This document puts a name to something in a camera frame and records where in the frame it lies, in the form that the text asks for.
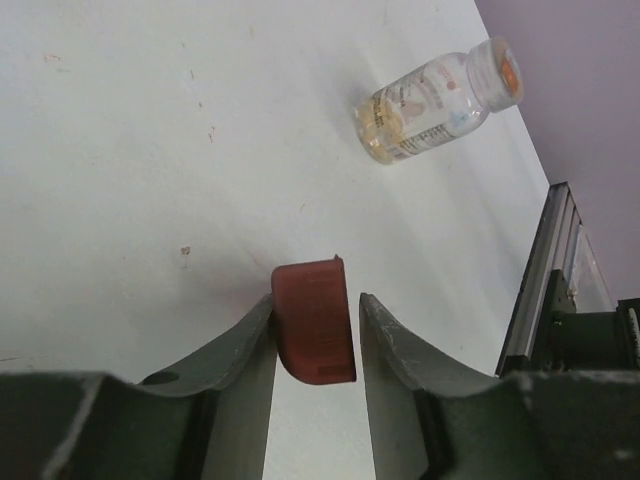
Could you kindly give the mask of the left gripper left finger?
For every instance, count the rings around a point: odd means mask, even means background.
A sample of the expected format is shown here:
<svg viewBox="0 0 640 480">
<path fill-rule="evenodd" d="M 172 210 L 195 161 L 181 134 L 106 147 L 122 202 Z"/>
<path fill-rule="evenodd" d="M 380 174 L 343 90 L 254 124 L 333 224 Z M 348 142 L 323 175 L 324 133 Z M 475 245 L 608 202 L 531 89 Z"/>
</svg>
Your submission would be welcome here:
<svg viewBox="0 0 640 480">
<path fill-rule="evenodd" d="M 106 372 L 5 371 L 5 479 L 259 479 L 276 366 L 273 300 L 131 383 Z"/>
</svg>

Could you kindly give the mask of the clear pill bottle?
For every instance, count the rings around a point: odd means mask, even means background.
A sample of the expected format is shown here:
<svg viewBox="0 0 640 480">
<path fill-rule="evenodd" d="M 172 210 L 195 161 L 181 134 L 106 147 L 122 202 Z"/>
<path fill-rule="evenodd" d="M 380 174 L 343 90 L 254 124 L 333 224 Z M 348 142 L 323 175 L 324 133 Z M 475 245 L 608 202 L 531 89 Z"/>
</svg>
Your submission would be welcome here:
<svg viewBox="0 0 640 480">
<path fill-rule="evenodd" d="M 468 53 L 440 55 L 373 93 L 355 110 L 369 155 L 393 164 L 457 140 L 491 114 L 474 94 Z"/>
</svg>

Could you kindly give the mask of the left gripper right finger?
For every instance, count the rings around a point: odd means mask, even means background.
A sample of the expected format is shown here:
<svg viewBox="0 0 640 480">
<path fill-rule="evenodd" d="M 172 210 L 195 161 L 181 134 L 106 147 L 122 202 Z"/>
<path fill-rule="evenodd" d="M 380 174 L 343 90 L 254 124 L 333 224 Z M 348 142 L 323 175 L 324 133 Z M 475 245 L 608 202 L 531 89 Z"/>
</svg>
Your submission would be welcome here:
<svg viewBox="0 0 640 480">
<path fill-rule="evenodd" d="M 639 376 L 516 372 L 496 378 L 359 300 L 360 343 L 379 479 L 635 479 Z"/>
</svg>

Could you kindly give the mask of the red pill organizer box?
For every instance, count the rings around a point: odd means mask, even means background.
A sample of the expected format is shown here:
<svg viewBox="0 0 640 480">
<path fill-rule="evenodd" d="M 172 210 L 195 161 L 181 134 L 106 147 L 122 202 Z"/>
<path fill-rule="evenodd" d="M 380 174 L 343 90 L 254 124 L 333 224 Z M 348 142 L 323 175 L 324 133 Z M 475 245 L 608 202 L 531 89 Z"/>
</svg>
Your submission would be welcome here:
<svg viewBox="0 0 640 480">
<path fill-rule="evenodd" d="M 271 275 L 278 354 L 308 385 L 357 379 L 344 262 L 281 265 Z"/>
</svg>

